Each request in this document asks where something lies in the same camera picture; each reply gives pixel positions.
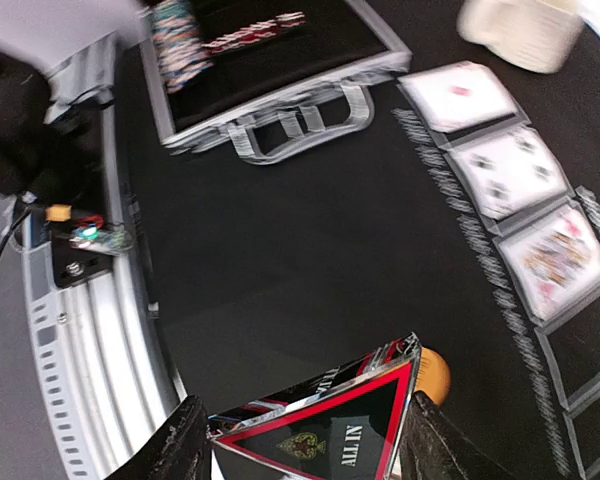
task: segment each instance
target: black cloth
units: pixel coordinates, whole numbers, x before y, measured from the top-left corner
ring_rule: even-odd
[[[571,183],[600,202],[600,40],[592,31],[560,73],[541,76],[463,42],[455,30],[459,0],[370,4],[413,50],[412,71],[461,60],[494,70]],[[229,144],[169,156],[150,120],[137,50],[120,74],[118,134],[127,139],[151,248],[159,328],[186,387],[210,412],[413,330],[449,363],[445,415],[481,451],[516,478],[563,478],[494,287],[463,237],[458,212],[391,113],[409,109],[395,85],[373,89],[376,117],[365,131],[259,168]],[[596,325],[596,309],[586,313]],[[525,326],[548,376],[534,326],[526,318]],[[564,411],[548,385],[570,478],[578,478]],[[588,461],[599,450],[588,452]]]
[[[147,444],[107,480],[209,480],[207,426],[200,399],[187,397]]]
[[[485,457],[424,392],[409,405],[400,445],[403,480],[514,480]]]

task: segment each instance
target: orange object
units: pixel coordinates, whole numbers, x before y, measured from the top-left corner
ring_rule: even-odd
[[[71,219],[71,207],[69,205],[53,205],[47,208],[47,221],[66,222]]]
[[[437,406],[442,405],[451,389],[451,370],[440,355],[428,348],[422,349],[416,391],[422,390]]]

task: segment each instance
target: playing card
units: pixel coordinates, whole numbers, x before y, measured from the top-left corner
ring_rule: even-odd
[[[526,127],[450,155],[467,178],[480,212],[494,220],[568,189],[556,158],[538,133]]]
[[[453,132],[517,111],[493,72],[471,62],[408,75],[400,82],[438,132]]]
[[[600,244],[580,211],[565,205],[500,243],[531,312],[549,320],[600,281]]]

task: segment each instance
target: poker table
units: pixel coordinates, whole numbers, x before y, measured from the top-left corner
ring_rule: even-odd
[[[412,72],[462,60],[491,68],[571,185],[595,196],[585,210],[600,219],[593,31],[544,76],[461,40],[460,0],[369,3],[413,51]],[[444,414],[485,454],[520,479],[600,478],[600,296],[568,322],[536,328],[495,248],[509,289],[485,274],[463,212],[403,129],[412,107],[396,83],[373,87],[366,130],[270,167],[241,161],[230,144],[195,156],[162,148],[138,48],[117,83],[116,134],[150,248],[159,334],[209,412],[414,331],[451,368]],[[498,289],[511,294],[507,314]],[[584,396],[565,402],[574,392]]]

